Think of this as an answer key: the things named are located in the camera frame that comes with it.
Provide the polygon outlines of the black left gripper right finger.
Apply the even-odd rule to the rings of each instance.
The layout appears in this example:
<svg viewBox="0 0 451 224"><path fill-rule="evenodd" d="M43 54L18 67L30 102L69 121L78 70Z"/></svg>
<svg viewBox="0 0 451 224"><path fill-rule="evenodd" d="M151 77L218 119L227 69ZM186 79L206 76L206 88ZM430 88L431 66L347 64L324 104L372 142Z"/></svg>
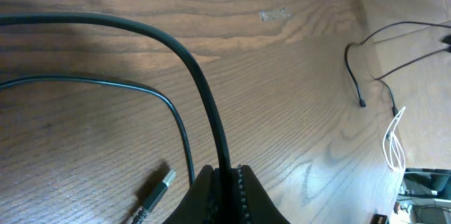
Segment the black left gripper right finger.
<svg viewBox="0 0 451 224"><path fill-rule="evenodd" d="M240 223L289 224L249 166L238 166L237 174Z"/></svg>

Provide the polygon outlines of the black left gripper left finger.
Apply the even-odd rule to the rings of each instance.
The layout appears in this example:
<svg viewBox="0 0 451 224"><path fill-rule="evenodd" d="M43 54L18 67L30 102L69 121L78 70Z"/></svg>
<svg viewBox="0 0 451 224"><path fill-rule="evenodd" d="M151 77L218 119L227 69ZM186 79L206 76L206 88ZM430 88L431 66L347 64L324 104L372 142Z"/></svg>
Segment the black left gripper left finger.
<svg viewBox="0 0 451 224"><path fill-rule="evenodd" d="M163 224L203 223L213 174L214 170L210 165L204 166L187 194Z"/></svg>

